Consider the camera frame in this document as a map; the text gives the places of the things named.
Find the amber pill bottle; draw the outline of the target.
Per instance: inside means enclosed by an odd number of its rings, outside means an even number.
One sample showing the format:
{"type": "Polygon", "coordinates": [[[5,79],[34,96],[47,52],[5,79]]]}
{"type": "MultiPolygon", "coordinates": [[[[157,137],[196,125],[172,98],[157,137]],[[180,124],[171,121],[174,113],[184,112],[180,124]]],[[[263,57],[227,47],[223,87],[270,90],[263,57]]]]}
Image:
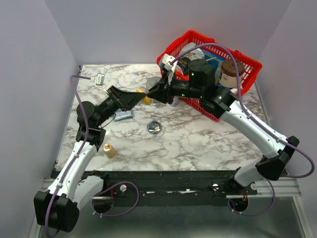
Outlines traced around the amber pill bottle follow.
{"type": "Polygon", "coordinates": [[[108,158],[113,158],[116,155],[116,150],[114,149],[114,147],[109,144],[109,143],[105,143],[103,145],[103,151],[106,154],[106,156],[108,158]]]}

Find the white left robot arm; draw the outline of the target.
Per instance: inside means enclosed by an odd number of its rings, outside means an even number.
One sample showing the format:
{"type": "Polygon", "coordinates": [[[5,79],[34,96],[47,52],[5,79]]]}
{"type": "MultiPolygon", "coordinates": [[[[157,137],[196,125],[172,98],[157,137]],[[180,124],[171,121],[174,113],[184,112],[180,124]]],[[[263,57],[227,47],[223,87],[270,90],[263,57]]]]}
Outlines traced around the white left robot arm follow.
{"type": "Polygon", "coordinates": [[[126,92],[111,86],[108,97],[99,105],[79,102],[77,121],[79,129],[73,151],[57,178],[45,192],[34,197],[37,223],[49,229],[70,232],[76,226],[80,210],[97,194],[104,196],[110,184],[99,176],[88,176],[79,181],[103,144],[106,131],[101,125],[116,113],[134,108],[145,96],[144,92],[126,92]]]}

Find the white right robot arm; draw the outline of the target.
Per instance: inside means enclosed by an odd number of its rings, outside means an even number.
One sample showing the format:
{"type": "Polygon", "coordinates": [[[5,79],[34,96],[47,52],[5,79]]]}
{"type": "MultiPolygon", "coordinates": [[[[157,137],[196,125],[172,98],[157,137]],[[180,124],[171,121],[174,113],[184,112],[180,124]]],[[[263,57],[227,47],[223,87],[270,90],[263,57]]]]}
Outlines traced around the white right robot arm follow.
{"type": "Polygon", "coordinates": [[[238,168],[228,181],[233,194],[257,180],[278,180],[294,153],[286,143],[299,144],[295,136],[286,137],[243,108],[228,88],[217,86],[215,68],[204,59],[189,63],[188,80],[177,79],[173,71],[164,72],[147,96],[164,104],[171,104],[174,97],[197,99],[204,111],[235,127],[262,151],[261,159],[238,168]]]}

